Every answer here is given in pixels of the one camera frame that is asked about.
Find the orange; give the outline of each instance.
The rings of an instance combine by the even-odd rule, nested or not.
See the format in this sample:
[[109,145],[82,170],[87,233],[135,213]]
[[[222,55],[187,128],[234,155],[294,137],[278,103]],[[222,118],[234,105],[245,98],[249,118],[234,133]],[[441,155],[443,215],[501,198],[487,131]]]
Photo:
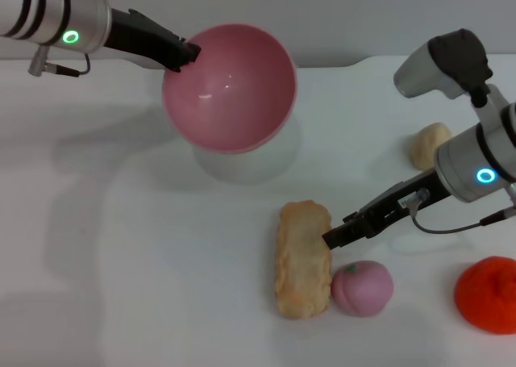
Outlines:
[[516,333],[516,261],[490,256],[459,277],[455,302],[475,327],[498,335]]

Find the white wall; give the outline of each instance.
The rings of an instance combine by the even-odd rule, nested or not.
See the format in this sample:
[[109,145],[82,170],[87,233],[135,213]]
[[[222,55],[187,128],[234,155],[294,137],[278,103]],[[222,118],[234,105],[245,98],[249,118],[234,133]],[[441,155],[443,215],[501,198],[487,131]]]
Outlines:
[[[489,52],[516,52],[516,0],[110,0],[110,4],[140,10],[186,37],[218,23],[253,23],[277,36],[299,65],[348,65],[371,55],[408,54],[432,36],[461,27],[473,29]],[[30,57],[33,50],[31,44],[0,40],[0,57]]]

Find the green led ring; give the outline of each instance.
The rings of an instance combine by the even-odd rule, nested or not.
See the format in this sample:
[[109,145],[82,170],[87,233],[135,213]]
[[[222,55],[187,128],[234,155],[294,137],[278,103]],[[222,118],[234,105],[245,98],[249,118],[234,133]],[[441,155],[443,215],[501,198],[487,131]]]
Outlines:
[[63,34],[63,41],[67,44],[74,44],[79,40],[77,31],[67,31]]

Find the bread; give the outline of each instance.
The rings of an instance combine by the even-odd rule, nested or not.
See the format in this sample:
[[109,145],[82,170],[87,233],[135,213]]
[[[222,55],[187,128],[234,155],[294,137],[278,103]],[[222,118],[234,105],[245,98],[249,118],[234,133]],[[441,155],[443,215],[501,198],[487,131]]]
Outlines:
[[307,200],[281,210],[277,235],[276,298],[285,316],[304,319],[329,306],[331,252],[322,235],[331,229],[323,206]]
[[443,123],[432,123],[414,138],[410,158],[417,169],[426,171],[434,167],[435,150],[451,139],[452,133]]

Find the black stripe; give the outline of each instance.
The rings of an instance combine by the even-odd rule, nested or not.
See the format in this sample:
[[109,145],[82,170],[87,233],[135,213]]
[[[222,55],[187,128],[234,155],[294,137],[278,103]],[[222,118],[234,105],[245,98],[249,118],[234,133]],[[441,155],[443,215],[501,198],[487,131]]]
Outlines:
[[38,31],[38,28],[40,28],[40,24],[43,21],[46,7],[47,7],[47,0],[40,0],[40,2],[38,2],[38,9],[35,12],[34,22],[32,22],[32,25],[29,28],[29,31],[27,31],[24,35],[21,35],[17,39],[20,39],[20,40],[29,39],[31,36],[34,35],[34,33],[36,31]]
[[508,181],[509,183],[516,182],[516,179],[512,177],[510,173],[505,171],[500,164],[498,164],[497,159],[495,159],[494,155],[491,153],[491,150],[485,141],[484,130],[482,129],[481,124],[476,126],[476,141],[481,147],[481,151],[484,153],[484,157],[489,165],[491,165],[491,168],[493,168],[505,181]]
[[72,5],[70,0],[64,0],[64,9],[63,9],[63,19],[61,20],[61,24],[59,26],[59,29],[57,30],[56,34],[46,43],[42,43],[42,46],[51,46],[53,45],[57,40],[61,39],[61,36],[66,31],[66,27],[68,26],[68,23],[70,21],[70,14],[72,12]]
[[512,105],[508,105],[508,107],[504,107],[500,113],[501,124],[506,130],[507,135],[510,138],[510,142],[513,143],[513,146],[516,148],[516,132],[514,132],[513,124],[510,122],[510,107]]
[[19,14],[18,20],[16,21],[16,24],[6,34],[4,34],[5,37],[10,38],[22,29],[23,25],[27,21],[29,10],[31,10],[31,2],[32,0],[23,0],[22,11]]

